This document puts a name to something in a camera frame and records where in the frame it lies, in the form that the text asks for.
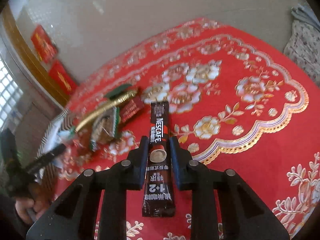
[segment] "floor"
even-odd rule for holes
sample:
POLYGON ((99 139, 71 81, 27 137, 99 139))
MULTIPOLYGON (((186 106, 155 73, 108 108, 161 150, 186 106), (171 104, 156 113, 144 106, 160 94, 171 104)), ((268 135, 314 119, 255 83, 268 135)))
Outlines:
POLYGON ((17 0, 16 22, 30 36, 41 24, 70 75, 82 82, 108 60, 144 39, 196 17, 244 30, 283 50, 290 8, 305 0, 17 0))

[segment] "red tablecloth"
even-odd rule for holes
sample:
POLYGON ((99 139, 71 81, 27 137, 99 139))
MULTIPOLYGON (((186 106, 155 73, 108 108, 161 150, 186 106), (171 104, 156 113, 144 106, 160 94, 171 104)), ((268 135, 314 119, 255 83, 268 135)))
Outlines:
MULTIPOLYGON (((194 159, 236 170, 291 236, 303 226, 320 199, 320 93, 283 54, 240 30, 196 19, 105 64, 67 107, 79 120, 122 83, 141 87, 147 106, 123 128, 120 142, 94 155, 76 156, 70 147, 57 195, 84 169, 125 159, 149 134, 150 101, 167 99, 172 133, 194 159)), ((190 238, 190 192, 175 189, 174 218, 143 218, 142 201, 143 191, 128 192, 127 240, 190 238)))

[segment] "window grid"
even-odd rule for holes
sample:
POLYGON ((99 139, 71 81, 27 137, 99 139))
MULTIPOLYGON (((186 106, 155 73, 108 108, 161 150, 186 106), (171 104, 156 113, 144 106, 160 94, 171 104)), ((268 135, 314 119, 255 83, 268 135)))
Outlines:
POLYGON ((0 59, 0 127, 10 116, 10 112, 22 95, 22 90, 13 81, 12 76, 0 59))

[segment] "metal pin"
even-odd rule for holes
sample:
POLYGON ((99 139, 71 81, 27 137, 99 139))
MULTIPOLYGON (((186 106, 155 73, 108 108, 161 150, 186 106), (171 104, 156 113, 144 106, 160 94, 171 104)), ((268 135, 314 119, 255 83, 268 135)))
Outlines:
POLYGON ((190 160, 190 161, 189 161, 189 165, 190 165, 190 166, 197 166, 198 164, 199 164, 199 162, 196 161, 196 160, 190 160))
POLYGON ((227 169, 226 174, 232 177, 236 174, 236 172, 233 169, 227 169))
POLYGON ((129 160, 123 160, 123 161, 121 162, 121 165, 124 166, 124 167, 127 167, 127 166, 129 166, 130 164, 131 164, 131 161, 129 161, 129 160))
POLYGON ((87 169, 87 170, 85 170, 84 171, 84 176, 87 176, 87 177, 89 177, 89 176, 91 176, 92 174, 93 174, 93 170, 91 170, 91 169, 87 169))

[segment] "green and brown package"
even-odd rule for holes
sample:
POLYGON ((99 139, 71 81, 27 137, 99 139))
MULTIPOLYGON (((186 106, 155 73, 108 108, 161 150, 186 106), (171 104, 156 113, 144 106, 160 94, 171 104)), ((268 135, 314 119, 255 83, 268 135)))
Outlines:
POLYGON ((151 130, 143 217, 173 217, 175 204, 169 146, 169 103, 151 103, 151 130))

